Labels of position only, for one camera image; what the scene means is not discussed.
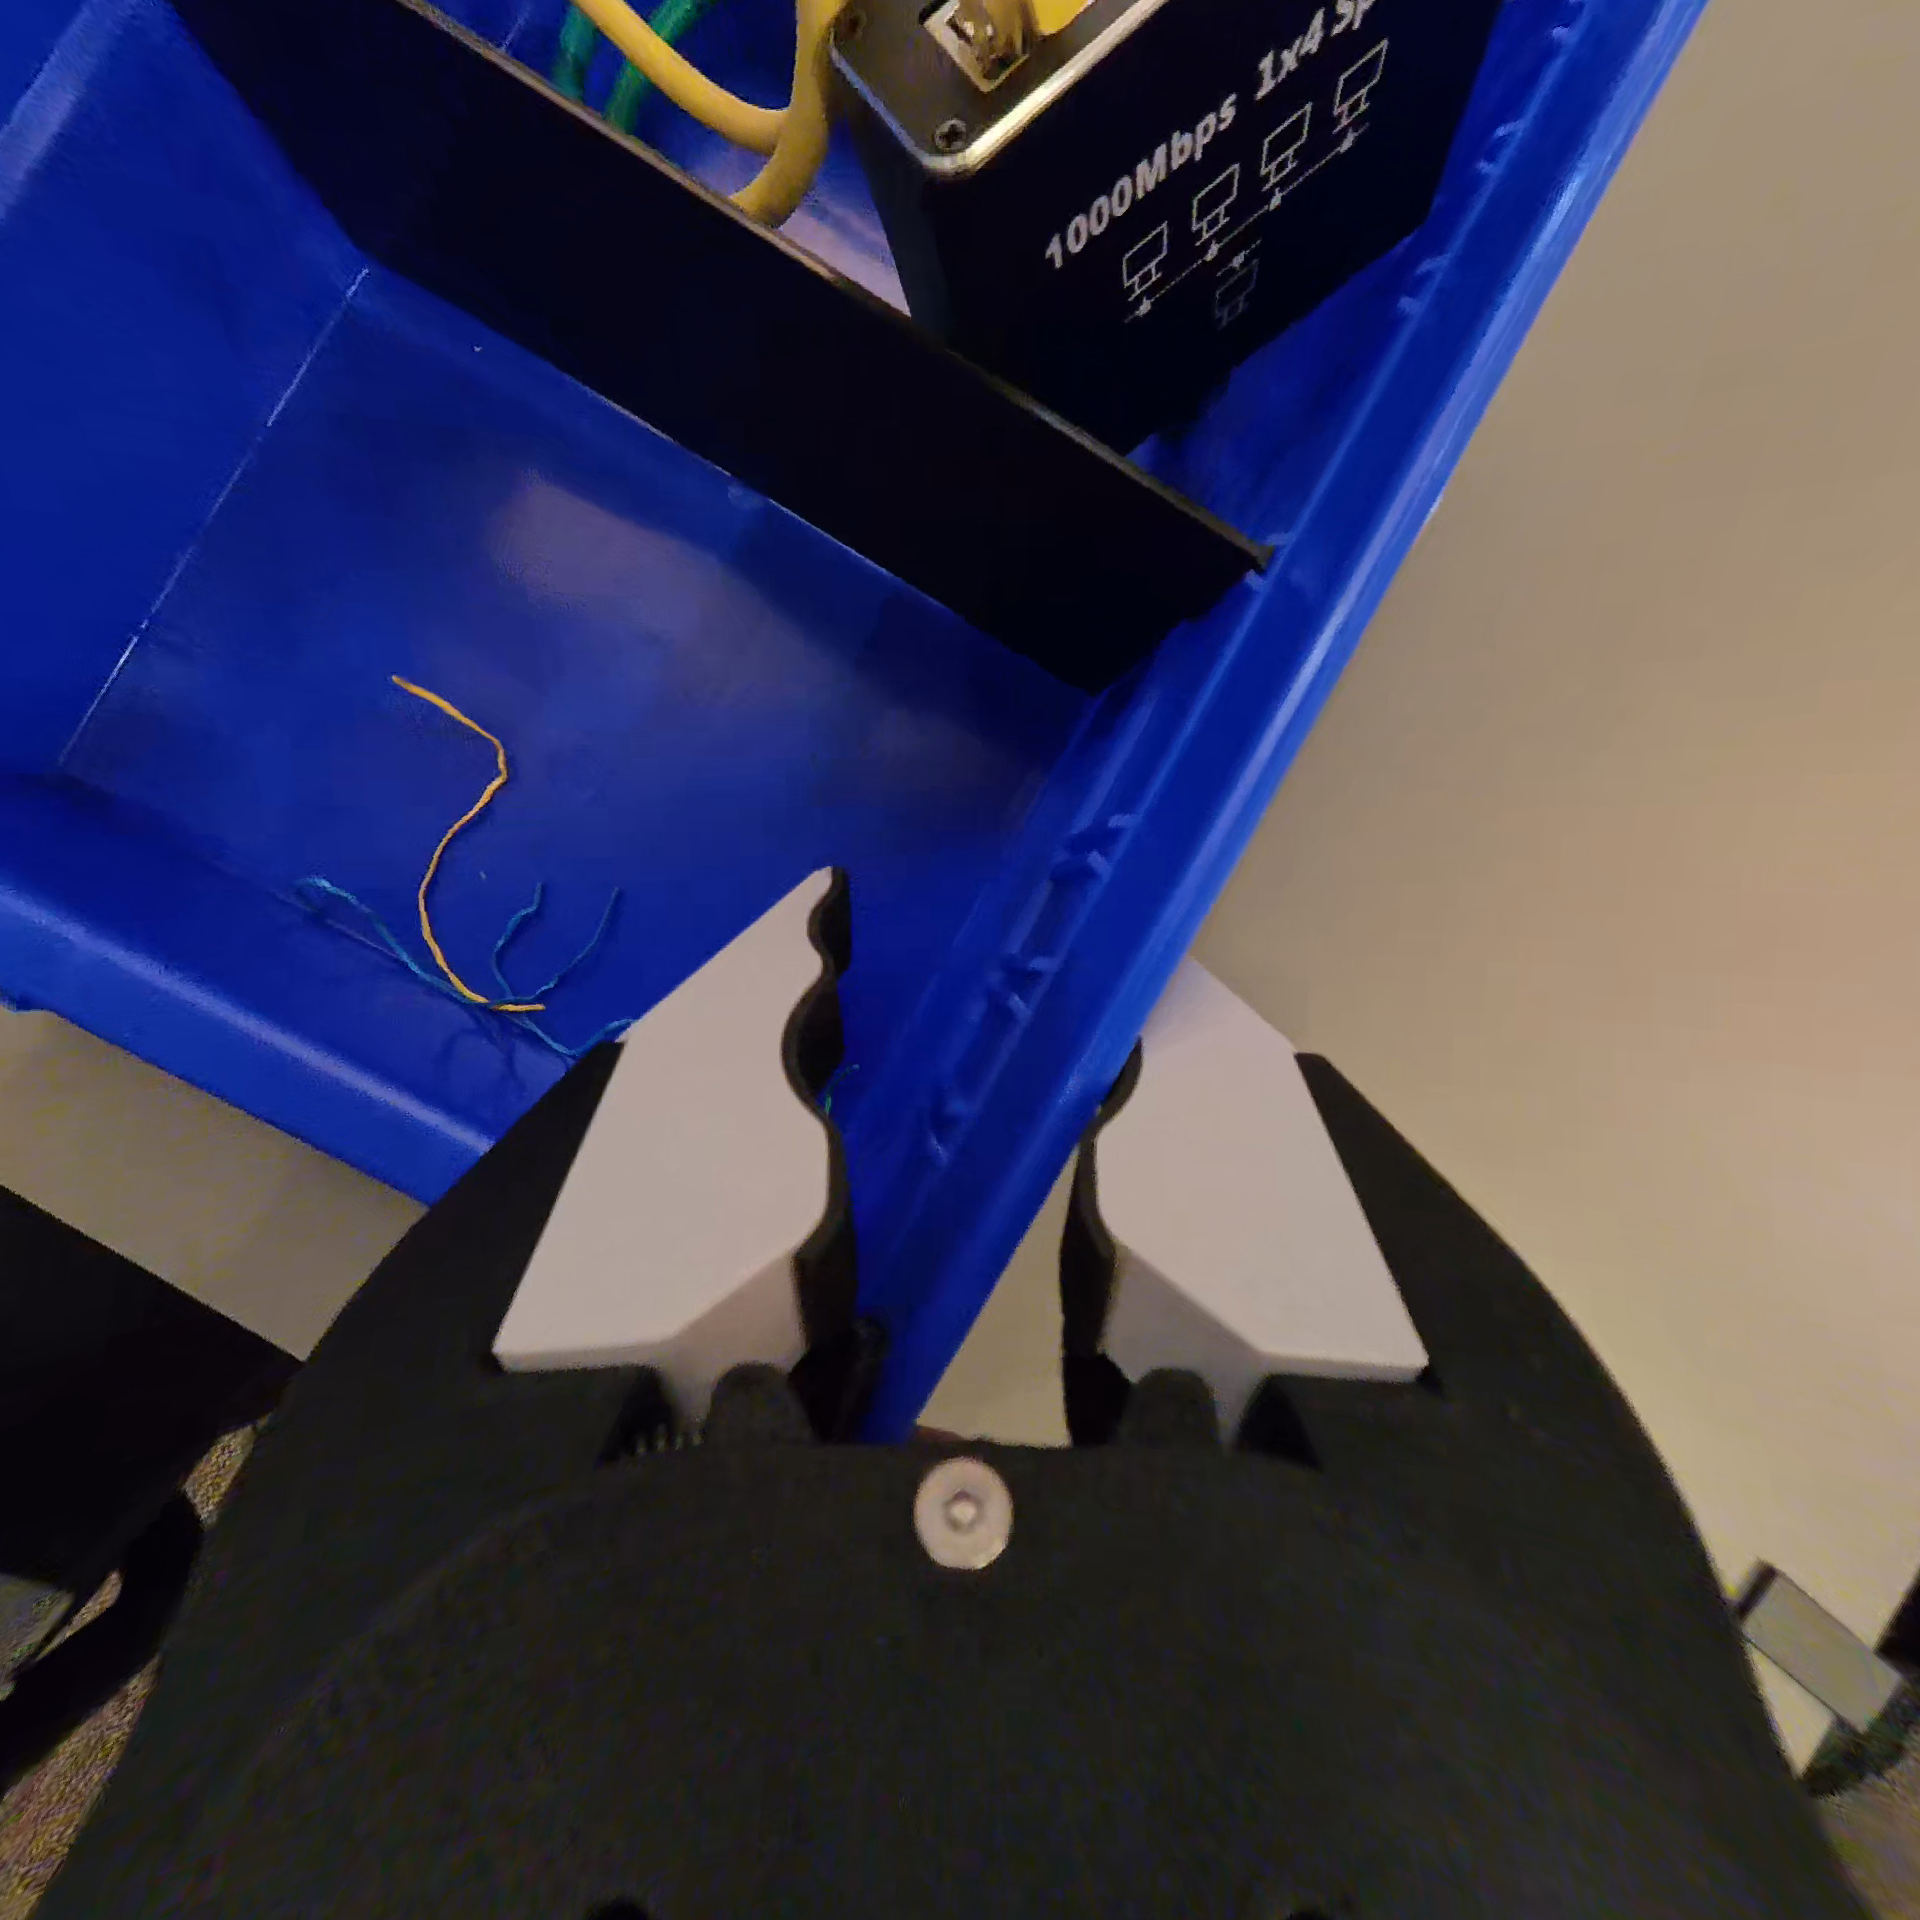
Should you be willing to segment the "black bin divider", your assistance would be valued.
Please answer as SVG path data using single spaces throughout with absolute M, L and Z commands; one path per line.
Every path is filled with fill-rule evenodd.
M 1163 490 L 429 2 L 175 2 L 378 269 L 1077 689 L 1263 573 Z

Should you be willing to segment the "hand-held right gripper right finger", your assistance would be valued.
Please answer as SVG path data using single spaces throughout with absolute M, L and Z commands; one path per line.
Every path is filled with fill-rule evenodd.
M 1189 958 L 1073 1153 L 1060 1303 L 1071 1442 L 1157 1369 L 1211 1387 L 1221 1439 L 1263 1382 L 1428 1369 L 1296 1043 Z

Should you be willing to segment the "black ethernet splitter box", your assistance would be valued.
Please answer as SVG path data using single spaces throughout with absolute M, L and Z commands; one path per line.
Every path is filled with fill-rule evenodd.
M 831 68 L 911 318 L 1131 451 L 1428 221 L 1501 13 L 848 2 Z

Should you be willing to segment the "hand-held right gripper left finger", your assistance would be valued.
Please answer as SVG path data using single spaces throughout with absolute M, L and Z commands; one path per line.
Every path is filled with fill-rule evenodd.
M 638 1365 L 699 1425 L 729 1369 L 792 1373 L 854 1326 L 844 1144 L 823 1107 L 844 966 L 848 877 L 819 870 L 611 1043 L 491 1338 L 503 1373 Z

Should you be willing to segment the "blue plastic bin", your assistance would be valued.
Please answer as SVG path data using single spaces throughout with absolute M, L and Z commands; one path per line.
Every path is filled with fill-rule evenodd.
M 175 2 L 2 2 L 2 999 L 433 1201 L 561 1058 L 313 923 L 433 886 L 548 1032 L 848 877 L 836 1086 L 903 1431 L 1448 490 L 1701 2 L 1505 2 L 1440 202 L 1141 472 L 1263 573 L 1077 689 L 378 269 Z

